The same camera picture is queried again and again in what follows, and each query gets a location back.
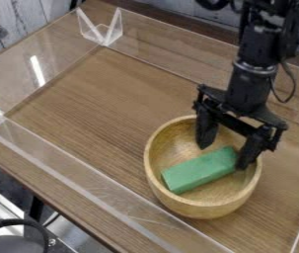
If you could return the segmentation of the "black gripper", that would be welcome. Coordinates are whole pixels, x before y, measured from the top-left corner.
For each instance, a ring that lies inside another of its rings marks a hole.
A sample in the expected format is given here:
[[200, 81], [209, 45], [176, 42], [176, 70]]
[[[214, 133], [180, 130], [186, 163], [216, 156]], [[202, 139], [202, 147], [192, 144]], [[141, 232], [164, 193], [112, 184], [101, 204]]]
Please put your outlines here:
[[268, 108], [275, 91], [279, 63], [269, 65], [234, 61], [226, 90], [201, 84], [193, 109], [197, 114], [196, 140], [201, 149], [216, 141], [218, 127], [225, 126], [248, 140], [241, 149], [237, 168], [246, 170], [265, 150], [275, 151], [289, 126]]

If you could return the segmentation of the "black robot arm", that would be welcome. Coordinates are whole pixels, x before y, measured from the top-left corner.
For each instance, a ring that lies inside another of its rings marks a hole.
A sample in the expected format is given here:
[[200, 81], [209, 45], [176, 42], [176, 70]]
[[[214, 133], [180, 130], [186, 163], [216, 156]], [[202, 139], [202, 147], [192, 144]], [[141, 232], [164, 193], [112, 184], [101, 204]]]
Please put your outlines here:
[[241, 15], [240, 51], [229, 87], [198, 86], [196, 140], [205, 149], [216, 141], [221, 126], [246, 138], [237, 167], [246, 169], [261, 153], [277, 148], [288, 131], [287, 121], [268, 108], [277, 95], [275, 79], [288, 70], [299, 40], [299, 0], [197, 0], [210, 11], [230, 7]]

